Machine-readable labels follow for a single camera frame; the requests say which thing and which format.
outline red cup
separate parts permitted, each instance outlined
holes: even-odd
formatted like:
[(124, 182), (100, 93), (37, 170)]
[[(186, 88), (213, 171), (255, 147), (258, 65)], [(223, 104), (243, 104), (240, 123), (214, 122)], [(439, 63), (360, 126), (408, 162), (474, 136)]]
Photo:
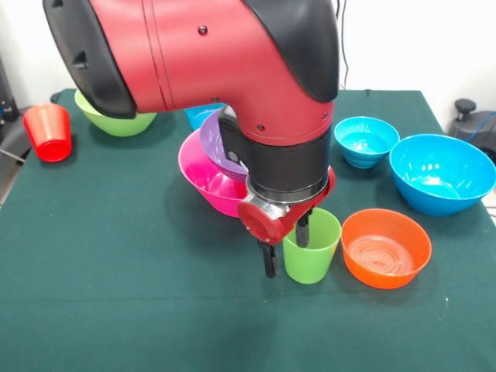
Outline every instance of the red cup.
[(24, 114), (24, 127), (41, 160), (56, 163), (71, 155), (71, 120), (64, 107), (54, 103), (33, 106)]

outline plastic bowl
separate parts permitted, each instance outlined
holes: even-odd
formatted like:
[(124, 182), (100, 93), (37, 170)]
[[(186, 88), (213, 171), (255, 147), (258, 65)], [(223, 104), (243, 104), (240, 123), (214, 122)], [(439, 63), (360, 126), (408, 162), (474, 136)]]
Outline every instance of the plastic bowl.
[(426, 215), (463, 211), (496, 185), (496, 167), (486, 154), (448, 136), (405, 138), (391, 151), (390, 163), (403, 198)]
[(186, 116), (189, 120), (189, 125), (193, 130), (200, 128), (203, 122), (214, 112), (220, 112), (225, 105), (223, 103), (215, 103), (213, 105), (197, 106), (186, 108)]
[(238, 205), (246, 197), (246, 184), (224, 175), (205, 154), (199, 130), (179, 149), (179, 168), (190, 184), (219, 212), (239, 218)]
[(238, 182), (245, 182), (248, 172), (239, 164), (234, 163), (226, 157), (219, 129), (219, 113), (220, 111), (212, 113), (200, 129), (203, 150), (206, 152), (208, 158), (226, 176)]
[(432, 254), (429, 236), (417, 222), (386, 209), (351, 215), (343, 224), (341, 243), (351, 274), (380, 289), (410, 283)]
[(346, 161), (368, 169), (384, 159), (400, 140), (398, 131), (387, 122), (358, 116), (340, 122), (334, 136)]
[(144, 132), (155, 119), (157, 114), (137, 114), (134, 119), (114, 119), (102, 115), (96, 111), (83, 96), (81, 91), (76, 90), (74, 97), (77, 106), (84, 116), (110, 136), (129, 137)]

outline light blue bowl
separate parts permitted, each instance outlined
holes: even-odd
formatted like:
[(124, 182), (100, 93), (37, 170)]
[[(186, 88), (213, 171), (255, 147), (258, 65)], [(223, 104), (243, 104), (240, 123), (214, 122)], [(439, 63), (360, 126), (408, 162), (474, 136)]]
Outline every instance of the light blue bowl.
[(193, 130), (200, 128), (203, 122), (213, 113), (222, 109), (223, 103), (215, 103), (213, 105), (197, 106), (186, 108), (184, 111), (188, 116), (189, 125)]
[(389, 157), (398, 190), (411, 207), (445, 216), (476, 204), (496, 186), (496, 167), (478, 148), (448, 136), (403, 139)]
[(346, 161), (362, 169), (378, 165), (400, 140), (391, 124), (364, 116), (340, 122), (334, 129), (334, 137)]

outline black knob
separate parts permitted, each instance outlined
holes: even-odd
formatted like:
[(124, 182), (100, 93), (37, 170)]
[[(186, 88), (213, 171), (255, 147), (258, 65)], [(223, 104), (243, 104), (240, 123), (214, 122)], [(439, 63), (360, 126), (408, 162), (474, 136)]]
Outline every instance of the black knob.
[(470, 99), (461, 98), (455, 102), (455, 107), (460, 114), (466, 115), (474, 111), (477, 108), (477, 105)]

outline orange bowl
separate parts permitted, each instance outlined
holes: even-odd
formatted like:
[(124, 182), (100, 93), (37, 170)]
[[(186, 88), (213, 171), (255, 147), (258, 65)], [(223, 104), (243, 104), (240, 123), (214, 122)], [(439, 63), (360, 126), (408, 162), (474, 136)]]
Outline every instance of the orange bowl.
[(380, 289), (410, 283), (432, 255), (427, 232), (406, 215), (386, 209), (351, 215), (343, 224), (341, 243), (351, 274)]

